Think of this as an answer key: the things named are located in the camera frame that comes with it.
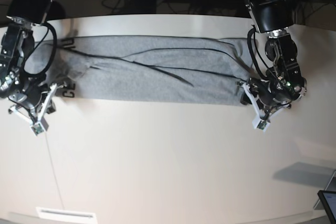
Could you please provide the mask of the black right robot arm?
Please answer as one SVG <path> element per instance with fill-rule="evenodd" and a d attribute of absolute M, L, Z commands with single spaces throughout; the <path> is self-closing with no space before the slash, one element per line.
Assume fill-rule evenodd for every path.
<path fill-rule="evenodd" d="M 57 35 L 47 16 L 54 0 L 12 0 L 7 17 L 10 22 L 1 40 L 1 98 L 14 102 L 35 119 L 47 96 L 46 72 L 56 54 Z M 52 33 L 53 48 L 46 66 L 29 73 L 25 65 L 36 50 L 33 26 L 46 27 Z"/>

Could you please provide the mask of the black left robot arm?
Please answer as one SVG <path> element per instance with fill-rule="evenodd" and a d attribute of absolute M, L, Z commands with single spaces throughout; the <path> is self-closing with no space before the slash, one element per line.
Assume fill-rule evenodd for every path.
<path fill-rule="evenodd" d="M 292 9 L 287 0 L 244 0 L 254 22 L 248 32 L 248 47 L 259 79 L 251 78 L 253 94 L 262 110 L 271 113 L 301 98 L 307 81 L 297 60 L 298 49 L 287 29 L 293 25 Z M 262 72 L 254 36 L 267 36 L 265 55 L 272 63 Z"/>

